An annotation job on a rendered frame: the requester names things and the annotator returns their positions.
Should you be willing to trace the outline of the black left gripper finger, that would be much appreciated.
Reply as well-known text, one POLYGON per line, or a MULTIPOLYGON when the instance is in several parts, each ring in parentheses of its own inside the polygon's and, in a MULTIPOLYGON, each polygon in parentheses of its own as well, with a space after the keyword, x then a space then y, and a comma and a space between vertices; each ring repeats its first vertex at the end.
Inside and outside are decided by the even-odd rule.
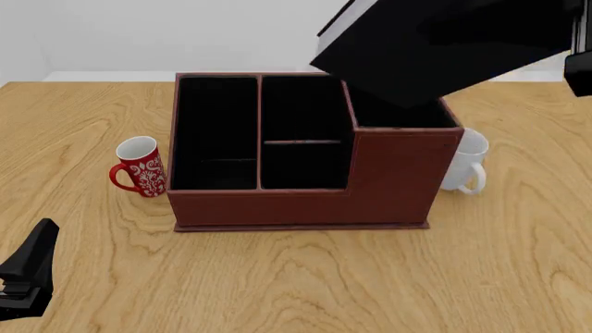
POLYGON ((0 264, 6 282, 50 282, 59 226, 51 218, 36 224, 25 241, 0 264))

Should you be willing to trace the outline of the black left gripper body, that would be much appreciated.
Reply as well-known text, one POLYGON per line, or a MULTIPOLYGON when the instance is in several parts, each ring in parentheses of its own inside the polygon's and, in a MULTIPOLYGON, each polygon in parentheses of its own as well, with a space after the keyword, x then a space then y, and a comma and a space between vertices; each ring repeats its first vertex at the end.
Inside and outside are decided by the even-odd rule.
POLYGON ((51 275, 25 281, 16 277, 1 277, 0 318, 41 317, 53 297, 51 275))

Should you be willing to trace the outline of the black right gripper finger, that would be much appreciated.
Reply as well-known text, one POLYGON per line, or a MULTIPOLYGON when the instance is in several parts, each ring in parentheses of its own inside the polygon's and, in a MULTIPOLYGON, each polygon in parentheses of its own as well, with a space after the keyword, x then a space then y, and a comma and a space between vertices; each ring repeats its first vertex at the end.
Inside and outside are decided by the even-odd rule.
POLYGON ((592 50, 565 58, 564 78, 574 96, 592 96, 592 50))

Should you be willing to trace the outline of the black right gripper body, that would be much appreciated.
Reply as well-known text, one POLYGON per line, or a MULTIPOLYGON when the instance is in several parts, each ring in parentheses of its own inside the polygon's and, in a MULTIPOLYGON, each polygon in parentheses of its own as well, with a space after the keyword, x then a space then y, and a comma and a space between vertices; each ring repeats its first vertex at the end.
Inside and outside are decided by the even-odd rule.
POLYGON ((578 0, 573 14, 573 53, 592 52, 592 0, 578 0))

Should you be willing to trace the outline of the red-brown desk caddy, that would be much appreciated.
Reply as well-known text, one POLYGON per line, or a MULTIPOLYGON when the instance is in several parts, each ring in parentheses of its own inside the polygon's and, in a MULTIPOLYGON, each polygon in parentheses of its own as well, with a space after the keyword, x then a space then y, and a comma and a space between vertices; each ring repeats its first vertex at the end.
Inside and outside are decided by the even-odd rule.
POLYGON ((180 73, 166 193, 178 232, 426 228, 463 135, 317 73, 180 73))

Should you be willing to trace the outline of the red mug with white pattern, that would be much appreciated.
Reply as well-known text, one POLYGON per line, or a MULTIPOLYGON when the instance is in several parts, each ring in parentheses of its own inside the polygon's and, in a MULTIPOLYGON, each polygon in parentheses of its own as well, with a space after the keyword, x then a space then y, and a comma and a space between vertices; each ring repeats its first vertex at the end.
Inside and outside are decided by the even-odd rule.
POLYGON ((159 196, 166 191, 167 175, 155 138, 129 138, 119 144, 116 155, 120 163, 109 171, 109 178, 116 187, 139 193, 147 198, 159 196), (118 171, 126 171, 133 185, 127 186, 118 182, 118 171))

